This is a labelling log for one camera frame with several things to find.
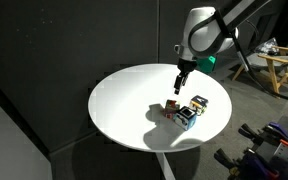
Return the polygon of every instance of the colorful cube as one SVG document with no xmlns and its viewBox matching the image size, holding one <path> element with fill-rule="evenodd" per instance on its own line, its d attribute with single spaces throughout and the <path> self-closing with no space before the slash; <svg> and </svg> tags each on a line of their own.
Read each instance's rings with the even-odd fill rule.
<svg viewBox="0 0 288 180">
<path fill-rule="evenodd" d="M 195 124 L 196 116 L 196 112 L 189 107 L 184 106 L 176 113 L 173 119 L 177 125 L 187 131 Z"/>
<path fill-rule="evenodd" d="M 207 99 L 196 95 L 191 99 L 189 108 L 195 111 L 197 115 L 200 116 L 205 112 L 207 104 L 208 104 Z"/>
<path fill-rule="evenodd" d="M 164 109 L 164 116 L 173 119 L 173 116 L 176 112 L 180 109 L 180 102 L 175 100 L 167 100 L 165 109 Z"/>
</svg>

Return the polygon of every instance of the block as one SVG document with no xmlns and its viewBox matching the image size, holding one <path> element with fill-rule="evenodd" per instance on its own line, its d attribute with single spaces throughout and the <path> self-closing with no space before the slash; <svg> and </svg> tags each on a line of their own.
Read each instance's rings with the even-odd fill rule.
<svg viewBox="0 0 288 180">
<path fill-rule="evenodd" d="M 164 116 L 173 119 L 176 112 L 180 110 L 180 102 L 175 100 L 167 100 L 164 108 Z"/>
<path fill-rule="evenodd" d="M 190 101 L 189 108 L 197 113 L 197 115 L 202 115 L 207 108 L 208 100 L 196 95 Z"/>
<path fill-rule="evenodd" d="M 197 113 L 187 106 L 182 107 L 173 117 L 174 122 L 183 128 L 189 130 L 195 124 Z"/>
<path fill-rule="evenodd" d="M 196 63 L 197 70 L 201 71 L 204 74 L 210 74 L 214 70 L 216 58 L 214 56 L 209 56 L 208 58 L 198 59 Z"/>
</svg>

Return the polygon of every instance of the gray floor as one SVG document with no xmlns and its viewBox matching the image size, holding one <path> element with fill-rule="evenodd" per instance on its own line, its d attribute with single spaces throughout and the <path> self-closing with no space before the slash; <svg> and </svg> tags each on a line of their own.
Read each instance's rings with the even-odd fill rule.
<svg viewBox="0 0 288 180">
<path fill-rule="evenodd" d="M 265 94 L 246 73 L 231 81 L 236 64 L 232 62 L 211 74 L 227 90 L 232 101 L 232 116 L 225 129 L 198 148 L 166 154 L 178 180 L 226 179 L 228 170 L 213 158 L 213 154 L 222 148 L 231 158 L 242 157 L 242 151 L 252 143 L 238 134 L 238 128 L 247 123 L 256 130 L 269 121 L 288 117 L 288 101 Z M 288 85 L 280 91 L 288 95 Z M 101 134 L 53 153 L 51 160 L 55 180 L 164 179 L 154 154 L 131 151 Z"/>
</svg>

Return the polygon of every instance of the metal stand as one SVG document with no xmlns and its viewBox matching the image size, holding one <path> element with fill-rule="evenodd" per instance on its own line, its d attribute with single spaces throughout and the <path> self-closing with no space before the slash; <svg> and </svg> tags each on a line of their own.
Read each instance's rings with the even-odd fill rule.
<svg viewBox="0 0 288 180">
<path fill-rule="evenodd" d="M 280 144 L 277 148 L 272 148 L 268 144 L 259 147 L 258 152 L 269 162 L 272 168 L 279 171 L 279 179 L 288 179 L 288 147 Z"/>
<path fill-rule="evenodd" d="M 160 163 L 161 169 L 163 171 L 164 177 L 166 180 L 175 180 L 172 169 L 165 157 L 164 153 L 156 153 L 158 162 Z"/>
</svg>

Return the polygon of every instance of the equipment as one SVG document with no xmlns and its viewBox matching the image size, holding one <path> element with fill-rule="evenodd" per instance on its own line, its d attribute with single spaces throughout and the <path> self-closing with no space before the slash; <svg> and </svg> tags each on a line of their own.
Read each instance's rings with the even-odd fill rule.
<svg viewBox="0 0 288 180">
<path fill-rule="evenodd" d="M 214 153 L 214 158 L 220 162 L 223 166 L 229 169 L 230 176 L 228 179 L 285 179 L 288 178 L 288 172 L 286 173 L 279 166 L 286 166 L 288 158 L 279 162 L 279 166 L 273 161 L 273 157 L 277 158 L 276 152 L 272 158 L 267 159 L 265 154 L 264 158 L 256 151 L 260 146 L 266 146 L 268 144 L 280 149 L 284 147 L 288 149 L 288 132 L 284 128 L 275 122 L 269 122 L 262 128 L 262 132 L 255 133 L 247 124 L 243 124 L 238 132 L 253 141 L 252 148 L 246 148 L 243 158 L 230 159 L 222 149 L 219 149 Z"/>
<path fill-rule="evenodd" d="M 175 94 L 179 94 L 189 73 L 196 68 L 198 58 L 207 58 L 230 48 L 235 42 L 232 35 L 238 36 L 236 27 L 269 1 L 242 0 L 232 9 L 223 12 L 223 17 L 213 7 L 192 9 L 185 24 L 181 45 L 174 47 L 179 55 L 177 67 L 181 71 L 175 80 Z"/>
</svg>

